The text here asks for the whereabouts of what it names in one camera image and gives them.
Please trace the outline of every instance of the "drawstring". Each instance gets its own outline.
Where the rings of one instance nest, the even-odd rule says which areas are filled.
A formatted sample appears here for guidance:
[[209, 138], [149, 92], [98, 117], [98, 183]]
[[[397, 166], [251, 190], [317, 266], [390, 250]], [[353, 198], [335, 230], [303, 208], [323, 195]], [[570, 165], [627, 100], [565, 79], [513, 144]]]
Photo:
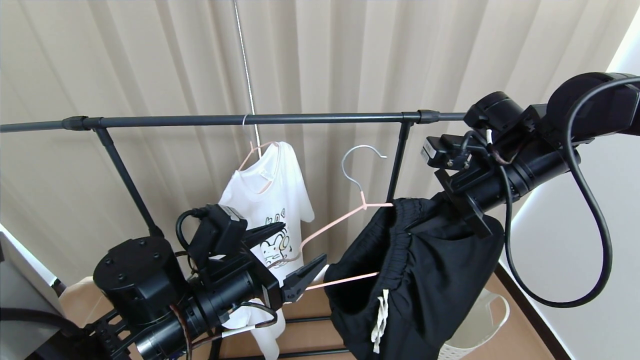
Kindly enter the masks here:
[[382, 296], [378, 297], [380, 301], [380, 307], [378, 308], [378, 319], [376, 325], [371, 331], [371, 342], [373, 343], [373, 352], [380, 353], [380, 341], [385, 334], [385, 328], [387, 327], [387, 317], [389, 316], [389, 289], [382, 290]]

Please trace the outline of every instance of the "wooden floor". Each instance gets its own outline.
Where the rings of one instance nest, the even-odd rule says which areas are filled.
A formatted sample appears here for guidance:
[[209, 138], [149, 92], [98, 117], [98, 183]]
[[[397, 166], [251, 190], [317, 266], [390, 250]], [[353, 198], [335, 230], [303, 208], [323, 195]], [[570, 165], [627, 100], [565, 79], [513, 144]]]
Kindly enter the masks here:
[[[476, 349], [465, 360], [545, 360], [553, 359], [545, 344], [540, 340], [531, 324], [517, 307], [515, 301], [495, 277], [489, 280], [487, 289], [507, 298], [511, 306], [511, 316], [503, 328], [487, 344]], [[61, 297], [63, 309], [68, 318], [78, 325], [98, 319], [111, 309], [110, 303], [102, 296], [92, 282], [70, 287]], [[504, 315], [504, 306], [499, 305], [492, 311], [496, 318]], [[295, 303], [285, 305], [286, 318], [303, 318], [329, 315], [329, 305], [323, 290], [312, 290]], [[312, 323], [293, 323], [287, 325], [285, 332], [278, 338], [281, 353], [306, 350], [324, 350], [343, 347], [342, 339], [333, 328], [331, 321]], [[208, 359], [209, 345], [194, 351], [194, 360]], [[258, 346], [249, 332], [226, 338], [220, 352], [222, 358], [260, 355]], [[132, 359], [140, 355], [131, 354]], [[352, 360], [347, 354], [299, 357], [304, 360]]]

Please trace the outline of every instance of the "beige curtain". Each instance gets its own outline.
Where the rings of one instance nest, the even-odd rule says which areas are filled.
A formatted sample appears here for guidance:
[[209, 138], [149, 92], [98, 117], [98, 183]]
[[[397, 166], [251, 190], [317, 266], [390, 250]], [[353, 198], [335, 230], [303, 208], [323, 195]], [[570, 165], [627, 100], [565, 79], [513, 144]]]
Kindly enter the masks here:
[[[503, 90], [521, 106], [545, 102], [574, 74], [603, 71], [639, 0], [237, 2], [257, 113], [465, 111]], [[250, 112], [232, 1], [0, 3], [2, 123], [73, 115]], [[383, 201], [397, 124], [260, 126], [263, 142], [293, 145], [316, 219], [309, 234], [356, 207], [340, 171]], [[412, 127], [397, 196], [439, 185], [419, 156], [427, 135], [463, 124]], [[239, 126], [113, 129], [151, 214], [176, 246], [188, 208], [215, 203], [248, 153]], [[91, 132], [1, 137], [0, 222], [63, 282], [90, 275], [106, 251], [146, 227]], [[339, 259], [372, 215], [314, 240]], [[195, 228], [189, 223], [186, 232]]]

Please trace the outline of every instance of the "graphic print on shirt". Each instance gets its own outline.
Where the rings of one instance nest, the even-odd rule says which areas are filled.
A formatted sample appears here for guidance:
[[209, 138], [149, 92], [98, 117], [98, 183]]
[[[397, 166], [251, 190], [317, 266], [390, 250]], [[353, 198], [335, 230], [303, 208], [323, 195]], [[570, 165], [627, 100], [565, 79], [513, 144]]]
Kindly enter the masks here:
[[[280, 259], [287, 259], [293, 256], [293, 248], [291, 247], [288, 235], [289, 230], [287, 228], [287, 223], [284, 221], [284, 218], [285, 209], [283, 208], [279, 214], [276, 214], [273, 217], [267, 217], [267, 219], [265, 219], [264, 221], [264, 225], [272, 224], [279, 221], [285, 223], [285, 227], [280, 230], [279, 233], [268, 238], [267, 240], [264, 240], [260, 244], [260, 249], [262, 250], [262, 254], [267, 265], [270, 265]], [[281, 263], [279, 265], [276, 265], [275, 268], [279, 268], [286, 264], [287, 263]]]

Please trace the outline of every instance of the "black metal clothes rack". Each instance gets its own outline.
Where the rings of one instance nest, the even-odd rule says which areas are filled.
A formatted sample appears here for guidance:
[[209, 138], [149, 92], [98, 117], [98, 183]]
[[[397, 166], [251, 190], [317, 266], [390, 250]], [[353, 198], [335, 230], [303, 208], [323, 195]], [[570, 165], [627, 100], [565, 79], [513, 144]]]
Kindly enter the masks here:
[[[170, 117], [70, 117], [60, 121], [28, 122], [0, 125], [0, 133], [18, 133], [24, 131], [41, 131], [66, 129], [71, 131], [94, 131], [105, 150], [109, 154], [118, 174], [122, 178], [131, 199], [144, 219], [151, 236], [162, 236], [162, 230], [156, 225], [144, 200], [133, 183], [127, 167], [124, 165], [118, 150], [109, 135], [109, 127], [156, 127], [156, 126], [215, 126], [215, 125], [268, 125], [268, 124], [354, 124], [354, 123], [400, 123], [398, 143], [394, 166], [389, 181], [387, 202], [394, 200], [400, 166], [404, 156], [409, 132], [414, 124], [432, 124], [441, 120], [463, 120], [465, 113], [439, 113], [432, 110], [418, 110], [400, 113], [327, 113], [327, 114], [284, 114], [284, 115], [195, 115]], [[329, 316], [313, 318], [289, 319], [287, 323], [327, 321]], [[220, 356], [221, 340], [215, 341], [211, 347], [209, 359]], [[280, 354], [281, 359], [323, 354], [339, 354], [348, 352], [346, 348], [316, 350]], [[237, 357], [235, 360], [259, 360], [262, 356]]]

